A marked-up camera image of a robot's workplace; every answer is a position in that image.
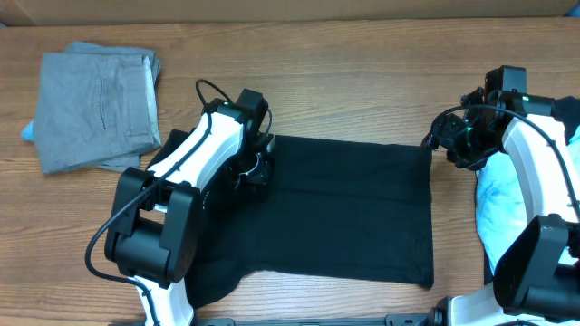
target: cable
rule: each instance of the cable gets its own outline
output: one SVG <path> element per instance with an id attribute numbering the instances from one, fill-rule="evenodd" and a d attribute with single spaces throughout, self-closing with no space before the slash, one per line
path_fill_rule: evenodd
<path id="1" fill-rule="evenodd" d="M 212 88 L 214 88 L 216 91 L 218 91 L 220 94 L 222 94 L 228 101 L 231 101 L 231 99 L 229 99 L 229 97 L 222 91 L 219 89 L 218 86 L 216 86 L 214 83 L 212 83 L 211 81 L 206 81 L 203 79 L 197 80 L 196 81 L 196 91 L 198 92 L 198 96 L 199 96 L 199 100 L 201 101 L 201 103 L 203 104 L 204 108 L 207 105 L 205 98 L 203 97 L 203 94 L 201 93 L 201 91 L 199 90 L 199 85 L 201 83 L 205 83 L 209 86 L 211 86 Z M 206 128 L 206 130 L 204 131 L 203 136 L 201 136 L 201 139 L 199 139 L 198 143 L 191 148 L 184 156 L 183 158 L 181 158 L 179 161 L 177 161 L 173 167 L 171 167 L 167 172 L 165 172 L 161 177 L 158 177 L 153 183 L 151 183 L 148 187 L 146 187 L 145 189 L 143 189 L 137 196 L 135 196 L 127 205 L 125 205 L 123 208 L 121 208 L 119 211 L 117 211 L 117 213 L 115 213 L 114 216 L 112 216 L 111 218 L 109 218 L 109 220 L 107 220 L 107 222 L 105 222 L 101 228 L 99 228 L 99 230 L 92 236 L 91 241 L 89 242 L 89 244 L 87 244 L 87 249 L 84 253 L 84 264 L 87 266 L 87 269 L 89 270 L 89 272 L 91 272 L 93 275 L 102 278 L 104 280 L 108 280 L 108 281 L 114 281 L 114 282 L 119 282 L 119 283 L 126 283 L 126 284 L 131 284 L 134 286 L 139 287 L 142 291 L 143 291 L 143 295 L 145 295 L 147 297 L 147 302 L 149 304 L 149 308 L 150 308 L 150 313 L 151 313 L 151 318 L 153 319 L 153 325 L 154 326 L 160 326 L 160 321 L 157 318 L 157 313 L 155 312 L 155 304 L 153 302 L 153 298 L 151 297 L 151 291 L 147 288 L 147 286 L 145 286 L 145 284 L 137 281 L 137 280 L 132 280 L 129 278 L 125 278 L 125 277 L 120 277 L 120 276 L 115 276 L 115 275 L 109 275 L 106 273 L 102 273 L 97 271 L 94 266 L 92 265 L 91 262 L 91 254 L 92 254 L 92 249 L 94 248 L 95 244 L 97 243 L 97 241 L 99 240 L 99 238 L 102 236 L 102 234 L 112 225 L 113 222 L 115 222 L 119 217 L 121 217 L 121 215 L 123 213 L 125 213 L 130 207 L 133 207 L 135 205 L 140 205 L 140 201 L 145 198 L 148 194 L 150 194 L 155 188 L 157 188 L 157 186 L 163 182 L 165 179 L 167 179 L 173 172 L 177 171 L 179 169 L 179 167 L 191 156 L 193 155 L 193 153 L 198 150 L 198 148 L 201 146 L 201 144 L 203 144 L 203 142 L 206 140 L 206 138 L 209 136 L 209 134 L 211 133 L 211 126 L 212 126 L 212 120 L 211 120 L 211 114 L 208 114 L 208 127 Z"/>
<path id="2" fill-rule="evenodd" d="M 566 167 L 566 163 L 564 162 L 564 158 L 562 157 L 562 153 L 560 152 L 560 149 L 558 149 L 558 147 L 556 146 L 556 142 L 554 140 L 552 140 L 550 138 L 550 136 L 548 136 L 541 128 L 539 128 L 536 125 L 536 123 L 532 122 L 528 118 L 526 118 L 520 114 L 517 114 L 514 111 L 498 108 L 498 107 L 495 107 L 493 105 L 478 104 L 478 105 L 471 105 L 471 106 L 466 106 L 466 107 L 458 106 L 455 108 L 445 110 L 440 115 L 438 115 L 437 118 L 435 118 L 435 120 L 433 121 L 433 123 L 431 123 L 431 133 L 433 132 L 433 127 L 435 126 L 435 123 L 438 123 L 446 115 L 448 115 L 452 112 L 458 111 L 458 110 L 468 110 L 468 109 L 486 109 L 486 110 L 495 110 L 498 112 L 505 113 L 509 116 L 512 116 L 514 118 L 518 118 L 518 119 L 524 121 L 528 126 L 532 127 L 532 129 L 534 129 L 537 133 L 539 133 L 540 136 L 542 136 L 547 141 L 547 145 L 550 148 L 552 148 L 552 150 L 554 151 L 554 154 L 556 155 L 556 159 L 558 160 L 558 164 L 560 165 L 560 169 L 562 169 L 562 175 L 564 176 L 565 186 L 568 190 L 570 200 L 572 201 L 572 208 L 574 209 L 576 218 L 580 221 L 580 206 L 578 205 L 578 204 L 580 204 L 580 202 L 578 202 L 578 199 L 576 198 L 576 195 L 574 192 L 574 187 L 572 186 L 572 180 L 570 179 L 570 173 L 568 172 L 568 168 Z"/>
<path id="3" fill-rule="evenodd" d="M 268 108 L 268 115 L 270 115 L 270 122 L 268 122 L 268 127 L 266 128 L 266 132 L 264 132 L 264 137 L 268 137 L 270 134 L 270 127 L 272 127 L 272 111 Z"/>
<path id="4" fill-rule="evenodd" d="M 210 86 L 211 88 L 213 88 L 214 90 L 216 90 L 217 92 L 219 92 L 221 94 L 221 96 L 223 96 L 227 101 L 229 101 L 230 103 L 233 103 L 232 99 L 229 98 L 229 96 L 227 96 L 227 94 L 224 93 L 224 91 L 222 91 L 218 86 L 216 86 L 216 84 L 214 84 L 211 81 L 207 81 L 205 79 L 198 79 L 196 81 L 196 92 L 198 93 L 199 96 L 199 100 L 201 101 L 201 104 L 203 104 L 203 106 L 206 106 L 206 98 L 203 97 L 203 94 L 201 93 L 201 90 L 199 89 L 199 85 L 205 83 L 206 85 Z"/>

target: light blue cloth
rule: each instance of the light blue cloth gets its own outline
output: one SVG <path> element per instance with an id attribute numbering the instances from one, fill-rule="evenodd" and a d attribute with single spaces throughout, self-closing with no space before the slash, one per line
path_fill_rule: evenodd
<path id="1" fill-rule="evenodd" d="M 26 127 L 24 127 L 24 129 L 22 129 L 22 132 L 20 132 L 20 137 L 22 137 L 23 140 L 34 141 L 33 125 L 34 125 L 34 121 L 30 121 L 28 123 L 28 125 Z"/>
<path id="2" fill-rule="evenodd" d="M 580 128 L 568 145 L 577 171 L 580 171 L 579 140 Z M 476 198 L 478 233 L 488 254 L 491 272 L 494 273 L 499 258 L 527 225 L 526 206 L 517 181 L 516 169 L 507 154 L 492 155 L 487 165 L 478 172 Z M 560 263 L 574 262 L 575 259 L 564 250 Z"/>

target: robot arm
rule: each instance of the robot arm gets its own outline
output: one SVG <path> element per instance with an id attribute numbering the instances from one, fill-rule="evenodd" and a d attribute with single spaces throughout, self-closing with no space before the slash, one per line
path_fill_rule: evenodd
<path id="1" fill-rule="evenodd" d="M 208 189 L 218 182 L 239 193 L 269 181 L 273 163 L 266 147 L 274 136 L 258 131 L 267 111 L 267 102 L 255 91 L 243 90 L 236 103 L 215 99 L 177 149 L 147 171 L 129 168 L 119 179 L 112 216 L 189 155 L 139 206 L 109 227 L 105 242 L 107 259 L 149 289 L 161 325 L 189 326 L 193 321 L 183 277 L 196 252 L 197 221 Z M 164 223 L 141 217 L 141 209 L 164 212 Z M 139 287 L 138 292 L 147 313 L 145 325 L 153 325 L 150 302 Z"/>
<path id="2" fill-rule="evenodd" d="M 499 260 L 493 284 L 453 298 L 447 307 L 440 305 L 440 312 L 446 315 L 444 324 L 580 320 L 580 273 L 574 266 L 558 264 L 566 247 L 573 257 L 579 256 L 574 208 L 578 203 L 572 200 L 570 190 L 578 193 L 580 183 L 566 149 L 564 126 L 555 115 L 554 100 L 527 95 L 526 87 L 522 68 L 502 66 L 488 73 L 485 90 L 463 97 L 462 106 L 469 108 L 465 116 L 434 121 L 432 132 L 423 141 L 423 146 L 432 149 L 445 147 L 448 160 L 471 170 L 484 167 L 487 158 L 498 151 L 508 153 L 527 211 L 528 226 Z M 571 187 L 552 144 L 505 110 L 527 117 L 554 142 Z"/>

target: wood grain surface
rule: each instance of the wood grain surface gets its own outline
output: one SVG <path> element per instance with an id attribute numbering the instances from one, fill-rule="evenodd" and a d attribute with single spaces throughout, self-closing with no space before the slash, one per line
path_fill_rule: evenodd
<path id="1" fill-rule="evenodd" d="M 531 93 L 580 96 L 579 34 L 580 20 L 565 18 L 0 29 L 0 325 L 101 325 L 144 315 L 135 289 L 93 277 L 82 259 L 111 212 L 119 174 L 84 168 L 43 176 L 34 146 L 20 140 L 34 115 L 43 53 L 77 40 L 156 49 L 164 139 L 198 124 L 194 82 L 207 78 L 231 96 L 263 92 L 278 134 L 418 145 L 438 113 L 501 64 L 526 67 Z M 430 291 L 261 272 L 198 315 L 378 317 L 426 312 L 446 295 L 478 289 L 474 175 L 438 152 L 431 186 Z M 97 268 L 115 273 L 102 242 L 93 256 Z"/>

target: black cable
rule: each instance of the black cable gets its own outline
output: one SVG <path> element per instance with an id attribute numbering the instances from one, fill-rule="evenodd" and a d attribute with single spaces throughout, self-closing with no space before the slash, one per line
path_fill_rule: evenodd
<path id="1" fill-rule="evenodd" d="M 266 132 L 264 132 L 264 137 L 268 137 L 270 134 L 270 127 L 272 127 L 272 111 L 268 108 L 268 115 L 270 116 L 270 122 L 268 122 L 268 127 L 266 128 Z"/>
<path id="2" fill-rule="evenodd" d="M 536 125 L 536 123 L 532 122 L 528 118 L 526 118 L 520 114 L 517 114 L 514 111 L 498 108 L 498 107 L 495 107 L 493 105 L 478 104 L 478 105 L 471 105 L 471 106 L 466 106 L 466 107 L 458 106 L 455 108 L 445 110 L 440 115 L 438 115 L 437 118 L 435 118 L 435 120 L 433 121 L 433 123 L 431 123 L 431 133 L 433 132 L 433 127 L 435 126 L 435 124 L 439 123 L 440 120 L 443 117 L 445 117 L 446 115 L 448 115 L 452 112 L 458 111 L 458 110 L 469 110 L 469 109 L 495 110 L 495 111 L 510 115 L 514 118 L 518 118 L 518 119 L 524 121 L 528 126 L 532 127 L 532 129 L 534 129 L 537 133 L 540 134 L 540 136 L 542 136 L 547 141 L 547 145 L 550 148 L 552 148 L 552 150 L 554 151 L 554 154 L 556 155 L 556 159 L 558 160 L 558 164 L 560 165 L 560 169 L 562 170 L 562 175 L 564 176 L 565 186 L 568 190 L 570 200 L 572 201 L 572 208 L 574 209 L 574 212 L 576 214 L 576 218 L 580 221 L 580 206 L 578 205 L 578 204 L 580 204 L 580 202 L 578 202 L 578 199 L 576 198 L 576 195 L 574 192 L 574 187 L 572 186 L 572 180 L 570 179 L 570 173 L 568 172 L 568 168 L 566 167 L 566 163 L 564 162 L 564 158 L 562 157 L 562 153 L 560 153 L 560 149 L 558 149 L 558 147 L 556 146 L 556 142 L 553 139 L 551 139 L 550 136 L 548 136 L 541 128 L 539 128 Z"/>
<path id="3" fill-rule="evenodd" d="M 231 101 L 231 99 L 229 99 L 229 97 L 222 90 L 220 90 L 219 87 L 216 86 L 214 83 L 212 83 L 211 81 L 206 81 L 206 80 L 200 79 L 200 80 L 197 80 L 196 81 L 196 91 L 198 92 L 199 99 L 201 100 L 201 103 L 203 104 L 204 108 L 207 105 L 207 103 L 206 103 L 205 98 L 203 97 L 203 94 L 199 90 L 199 85 L 202 82 L 205 83 L 205 84 L 207 84 L 207 85 L 209 85 L 209 86 L 211 86 L 212 88 L 214 88 L 216 91 L 218 91 L 220 94 L 222 94 L 228 101 Z M 92 236 L 92 239 L 89 242 L 89 244 L 87 245 L 87 249 L 86 249 L 86 251 L 84 253 L 84 264 L 87 266 L 87 269 L 89 270 L 89 272 L 91 272 L 93 275 L 95 275 L 95 276 L 97 276 L 99 278 L 102 278 L 104 280 L 108 280 L 108 281 L 114 281 L 114 282 L 119 282 L 119 283 L 131 284 L 131 285 L 134 285 L 134 286 L 139 287 L 143 291 L 143 295 L 145 295 L 147 297 L 147 302 L 149 304 L 151 318 L 153 319 L 153 325 L 154 326 L 160 326 L 160 321 L 157 318 L 157 313 L 155 312 L 155 305 L 154 305 L 154 302 L 153 302 L 153 298 L 151 297 L 151 292 L 147 288 L 147 286 L 145 286 L 145 284 L 143 284 L 143 283 L 141 283 L 141 282 L 139 282 L 137 280 L 132 280 L 132 279 L 129 279 L 129 278 L 115 276 L 115 275 L 110 275 L 110 274 L 101 273 L 101 272 L 97 271 L 94 268 L 94 266 L 92 265 L 92 262 L 91 262 L 92 249 L 94 248 L 95 244 L 97 243 L 97 241 L 99 240 L 99 238 L 102 236 L 102 234 L 111 226 L 111 224 L 113 222 L 115 222 L 119 217 L 121 217 L 121 215 L 123 213 L 125 213 L 130 207 L 133 207 L 135 205 L 137 205 L 137 206 L 140 205 L 141 204 L 140 201 L 143 198 L 145 198 L 148 194 L 150 194 L 161 182 L 163 182 L 165 179 L 167 179 L 173 172 L 177 171 L 179 169 L 179 167 L 191 155 L 193 155 L 193 153 L 196 150 L 198 150 L 198 148 L 201 146 L 201 144 L 203 144 L 203 142 L 206 140 L 206 138 L 211 133 L 211 126 L 212 126 L 211 114 L 208 114 L 208 127 L 204 131 L 204 134 L 203 134 L 203 136 L 201 136 L 201 139 L 199 139 L 198 143 L 196 143 L 196 145 L 194 145 L 194 147 L 191 148 L 183 156 L 183 158 L 181 158 L 179 161 L 177 161 L 173 165 L 173 167 L 171 167 L 161 177 L 158 177 L 148 187 L 146 187 L 145 189 L 143 189 L 127 205 L 125 205 L 117 213 L 115 213 L 114 216 L 112 216 L 111 218 L 109 218 L 109 220 L 107 220 L 107 222 L 105 222 L 105 224 L 103 224 L 101 226 L 101 228 L 99 228 L 99 230 Z"/>
<path id="4" fill-rule="evenodd" d="M 230 103 L 233 103 L 232 99 L 229 98 L 229 96 L 227 96 L 227 94 L 225 94 L 221 89 L 219 89 L 218 86 L 216 86 L 216 84 L 214 84 L 211 81 L 207 81 L 205 79 L 198 79 L 196 81 L 196 92 L 198 93 L 199 96 L 199 100 L 201 101 L 201 104 L 203 104 L 203 106 L 206 106 L 206 98 L 203 97 L 203 94 L 201 93 L 201 90 L 199 89 L 199 85 L 205 83 L 206 85 L 210 86 L 211 88 L 213 88 L 214 90 L 216 90 L 217 92 L 219 92 L 221 94 L 221 96 L 223 96 L 227 101 L 229 101 Z"/>

